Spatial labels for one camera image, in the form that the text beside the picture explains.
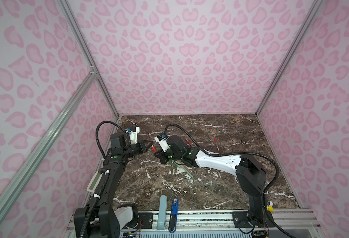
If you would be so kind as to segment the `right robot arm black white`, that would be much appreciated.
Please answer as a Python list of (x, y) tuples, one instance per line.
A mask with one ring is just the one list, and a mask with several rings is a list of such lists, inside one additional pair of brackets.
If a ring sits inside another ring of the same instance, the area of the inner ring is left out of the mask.
[(264, 219), (265, 202), (263, 199), (266, 172), (251, 154), (225, 155), (203, 152), (195, 147), (175, 150), (158, 150), (154, 156), (161, 164), (180, 160), (187, 167), (215, 169), (235, 176), (241, 189), (248, 196), (249, 209), (246, 222), (261, 226)]

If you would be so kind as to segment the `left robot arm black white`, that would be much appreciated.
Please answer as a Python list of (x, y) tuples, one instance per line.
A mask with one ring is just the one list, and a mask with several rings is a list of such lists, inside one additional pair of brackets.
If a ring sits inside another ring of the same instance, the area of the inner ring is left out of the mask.
[(78, 238), (119, 238), (122, 228), (138, 229), (141, 222), (136, 205), (113, 209), (116, 190), (128, 162), (147, 152), (151, 144), (146, 145), (145, 140), (133, 144), (124, 133), (111, 135), (111, 147), (107, 152), (100, 145), (98, 136), (96, 142), (104, 159), (103, 167), (99, 169), (100, 181), (86, 205), (74, 213), (75, 233)]

